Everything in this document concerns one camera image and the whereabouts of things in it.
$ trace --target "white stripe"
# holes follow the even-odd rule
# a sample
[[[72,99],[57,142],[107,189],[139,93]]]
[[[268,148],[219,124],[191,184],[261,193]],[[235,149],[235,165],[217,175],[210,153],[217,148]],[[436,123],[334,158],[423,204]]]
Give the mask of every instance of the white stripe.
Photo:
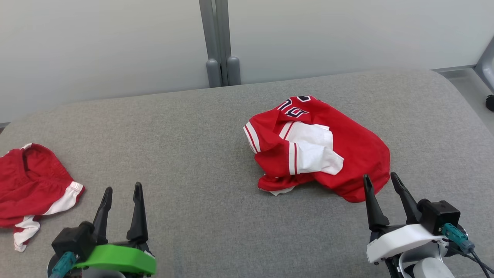
[[[40,224],[33,220],[34,215],[24,216],[21,223],[15,224],[18,228],[23,228],[21,232],[14,233],[14,249],[19,252],[26,250],[26,242],[28,239],[34,236],[40,229]]]
[[[287,122],[283,128],[281,129],[281,132],[280,132],[280,138],[283,139],[285,138],[285,135],[287,135],[287,132],[288,132],[288,129],[290,128],[290,125],[292,124],[293,122]]]
[[[24,147],[22,147],[22,148],[20,148],[20,149],[24,149],[24,150],[26,150],[26,149],[30,148],[32,144],[33,144],[33,143],[29,143],[29,144],[25,145]]]
[[[295,174],[300,174],[300,163],[298,157],[300,156],[300,148],[297,143],[293,143],[295,145]]]
[[[84,188],[80,183],[71,182],[70,185],[65,189],[63,196],[56,200],[43,215],[55,214],[57,212],[66,211],[71,207],[75,206],[77,196],[81,193]]]
[[[246,136],[247,136],[247,141],[248,141],[248,145],[250,147],[250,149],[254,152],[254,153],[257,153],[257,151],[255,151],[254,147],[252,146],[252,141],[250,140],[250,136],[247,132],[247,129],[245,128],[244,126],[244,132],[246,133]]]
[[[255,132],[254,127],[250,122],[247,122],[246,127],[248,131],[250,132],[250,135],[252,136],[252,140],[254,141],[254,146],[257,149],[257,152],[261,151],[261,147],[259,146],[259,138],[257,137],[257,133]]]
[[[295,175],[295,143],[288,145],[288,170],[290,175]]]

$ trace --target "white wall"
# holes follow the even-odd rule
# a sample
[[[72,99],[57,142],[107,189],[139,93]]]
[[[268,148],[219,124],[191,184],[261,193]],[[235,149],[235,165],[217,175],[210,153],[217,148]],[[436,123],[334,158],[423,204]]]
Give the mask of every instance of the white wall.
[[[61,103],[207,88],[197,0],[0,0],[0,123]]]
[[[492,0],[228,0],[242,83],[476,64]]]

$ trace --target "floor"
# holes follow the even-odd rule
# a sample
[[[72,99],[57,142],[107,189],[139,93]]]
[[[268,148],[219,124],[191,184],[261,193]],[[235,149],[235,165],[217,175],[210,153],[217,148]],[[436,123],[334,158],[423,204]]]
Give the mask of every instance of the floor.
[[[489,131],[494,135],[494,112],[486,108],[486,97],[493,94],[473,69],[439,73],[446,77],[479,115]]]

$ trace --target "black wire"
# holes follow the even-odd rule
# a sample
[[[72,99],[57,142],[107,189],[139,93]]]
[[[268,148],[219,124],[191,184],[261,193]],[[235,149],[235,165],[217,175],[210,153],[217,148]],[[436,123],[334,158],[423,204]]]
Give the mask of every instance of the black wire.
[[[449,246],[447,246],[446,248],[447,248],[447,249],[449,249],[449,250],[451,250],[452,252],[454,252],[454,253],[458,254],[458,255],[461,255],[461,256],[463,256],[463,257],[465,257],[465,258],[469,258],[470,260],[472,260],[472,261],[476,262],[477,264],[479,263],[479,262],[477,262],[477,261],[475,260],[475,258],[473,258],[472,256],[469,256],[469,255],[467,255],[467,254],[465,254],[465,253],[461,252],[460,250],[457,250],[457,249],[454,249],[454,248],[450,248]],[[484,263],[482,263],[482,264],[484,265],[484,267],[486,267],[486,269],[487,269],[488,271],[490,271],[492,274],[494,274],[494,270],[493,270],[492,268],[490,268],[488,265],[486,265],[486,264],[484,264]]]
[[[487,272],[486,267],[484,266],[484,263],[482,263],[482,261],[479,259],[479,256],[477,256],[477,254],[475,253],[475,251],[473,251],[473,248],[470,248],[468,251],[470,251],[470,253],[472,253],[472,255],[475,258],[475,260],[477,261],[477,263],[479,263],[479,265],[482,268],[482,271],[484,272],[484,274],[486,275],[486,277],[487,278],[491,278],[489,276],[489,273]]]

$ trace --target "white trim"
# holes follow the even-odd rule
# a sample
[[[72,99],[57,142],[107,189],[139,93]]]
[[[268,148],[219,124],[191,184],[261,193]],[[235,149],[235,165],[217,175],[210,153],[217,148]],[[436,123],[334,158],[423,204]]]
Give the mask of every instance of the white trim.
[[[254,149],[254,146],[252,145],[252,141],[250,140],[250,135],[248,134],[247,128],[244,126],[244,132],[246,133],[247,136],[247,141],[250,149],[254,152],[257,153],[257,151]]]
[[[15,225],[18,228],[24,229],[22,232],[14,233],[14,249],[19,252],[24,252],[24,250],[26,250],[24,242],[33,237],[40,229],[40,224],[34,221],[33,218],[34,215],[24,216],[22,222]]]
[[[257,152],[260,152],[261,147],[259,145],[259,138],[257,137],[257,133],[255,132],[254,127],[252,126],[252,124],[250,122],[247,122],[246,127],[247,127],[248,131],[250,132],[250,135],[252,136],[252,140],[253,140],[255,149],[257,150]]]
[[[290,128],[290,125],[293,123],[293,121],[287,122],[283,128],[280,131],[280,138],[285,139],[285,136],[287,135],[288,129]]]
[[[257,188],[259,190],[262,190],[262,191],[265,191],[265,192],[269,192],[275,196],[278,196],[278,194],[285,194],[285,193],[288,193],[290,191],[292,191],[293,189],[295,188],[295,186],[292,186],[292,187],[288,187],[288,188],[285,188],[285,189],[281,189],[281,190],[275,190],[275,191],[267,191],[267,190],[264,190],[262,188]]]
[[[33,143],[29,143],[29,144],[25,145],[24,147],[22,147],[22,148],[20,148],[20,149],[28,149],[28,148],[30,148],[32,145],[33,145]]]
[[[290,175],[295,175],[295,143],[288,144],[288,171]]]
[[[80,183],[71,182],[69,187],[65,189],[63,196],[56,200],[43,215],[50,215],[61,211],[66,211],[76,204],[77,195],[80,194],[82,186]]]

